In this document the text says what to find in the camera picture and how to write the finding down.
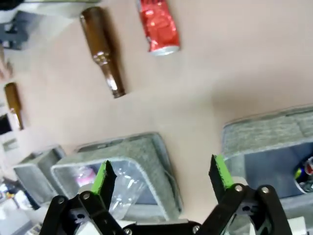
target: screw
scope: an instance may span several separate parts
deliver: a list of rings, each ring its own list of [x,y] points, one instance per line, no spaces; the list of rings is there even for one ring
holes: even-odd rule
[[[127,234],[127,235],[132,235],[133,232],[130,230],[130,229],[125,229],[124,232]]]
[[[263,187],[263,188],[262,188],[262,192],[263,192],[263,193],[269,193],[269,189],[268,189],[267,187]]]
[[[235,190],[236,190],[237,192],[241,192],[241,191],[243,190],[243,187],[241,187],[240,185],[237,185],[237,186],[235,187]]]
[[[59,199],[58,203],[59,203],[59,204],[64,203],[64,198],[63,198],[63,197],[61,197],[61,198]]]
[[[200,226],[196,225],[195,227],[192,228],[192,232],[195,234],[199,229],[200,229]]]
[[[84,194],[83,199],[87,200],[89,198],[89,196],[90,196],[90,193],[86,193],[86,194]]]

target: crushed soda can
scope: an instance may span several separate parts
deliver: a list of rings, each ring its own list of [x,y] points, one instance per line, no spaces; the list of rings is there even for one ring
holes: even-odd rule
[[[137,0],[141,22],[155,56],[179,50],[179,35],[165,0]]]

